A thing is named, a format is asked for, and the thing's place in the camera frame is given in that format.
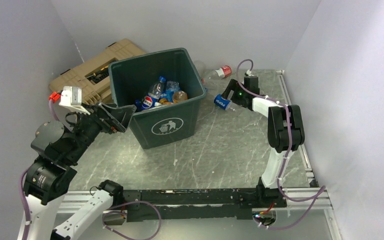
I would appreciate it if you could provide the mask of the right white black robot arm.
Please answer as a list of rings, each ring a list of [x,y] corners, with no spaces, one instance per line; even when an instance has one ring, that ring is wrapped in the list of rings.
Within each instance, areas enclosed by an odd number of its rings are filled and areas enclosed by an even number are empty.
[[[224,92],[214,98],[214,104],[223,110],[232,109],[235,104],[267,118],[270,155],[261,176],[264,189],[255,194],[255,200],[260,207],[269,207],[275,201],[270,189],[278,190],[282,186],[290,157],[305,142],[301,108],[260,95],[259,78],[253,75],[246,75],[243,83],[232,78]]]

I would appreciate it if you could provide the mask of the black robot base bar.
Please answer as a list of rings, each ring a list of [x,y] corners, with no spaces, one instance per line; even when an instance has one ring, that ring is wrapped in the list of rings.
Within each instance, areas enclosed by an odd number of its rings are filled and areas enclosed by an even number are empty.
[[[286,208],[277,190],[253,188],[124,190],[110,210],[125,210],[129,223],[145,220],[235,218],[251,220],[261,210]]]

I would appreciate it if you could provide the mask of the crushed clear blue label bottle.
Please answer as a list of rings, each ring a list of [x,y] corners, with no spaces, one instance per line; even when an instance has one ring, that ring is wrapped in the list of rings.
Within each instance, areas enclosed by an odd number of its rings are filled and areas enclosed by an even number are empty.
[[[173,102],[174,93],[180,90],[181,90],[180,84],[177,81],[168,81],[166,83],[166,89],[165,89],[167,100],[169,102]]]

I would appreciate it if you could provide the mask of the clear bottle red label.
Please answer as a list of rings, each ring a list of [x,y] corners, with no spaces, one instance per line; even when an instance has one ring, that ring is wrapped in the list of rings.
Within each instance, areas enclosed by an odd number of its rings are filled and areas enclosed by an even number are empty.
[[[229,65],[224,65],[218,69],[213,69],[204,74],[202,79],[207,82],[210,80],[222,80],[232,74],[232,68]]]

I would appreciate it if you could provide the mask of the amber orange tea bottle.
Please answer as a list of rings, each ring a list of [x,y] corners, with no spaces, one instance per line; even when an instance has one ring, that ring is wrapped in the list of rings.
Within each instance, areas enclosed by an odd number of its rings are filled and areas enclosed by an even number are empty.
[[[162,105],[172,105],[173,104],[173,102],[169,101],[167,98],[161,98],[161,99],[159,99],[158,102]]]

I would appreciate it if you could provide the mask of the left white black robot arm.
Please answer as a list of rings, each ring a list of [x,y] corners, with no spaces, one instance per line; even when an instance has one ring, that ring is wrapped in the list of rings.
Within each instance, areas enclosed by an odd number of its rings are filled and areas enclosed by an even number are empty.
[[[82,155],[100,133],[125,132],[136,111],[134,105],[113,103],[89,109],[90,114],[77,114],[72,129],[53,120],[36,130],[30,146],[38,157],[23,172],[18,188],[24,210],[20,240],[76,240],[105,210],[117,210],[125,202],[123,187],[105,180],[69,219],[54,225]]]

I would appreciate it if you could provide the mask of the orange juice bottle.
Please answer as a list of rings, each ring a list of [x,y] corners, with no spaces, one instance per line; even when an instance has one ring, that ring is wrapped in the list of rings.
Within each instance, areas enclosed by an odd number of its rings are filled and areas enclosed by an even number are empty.
[[[173,93],[172,95],[172,101],[173,103],[180,103],[183,101],[188,100],[188,95],[186,92],[179,90]]]

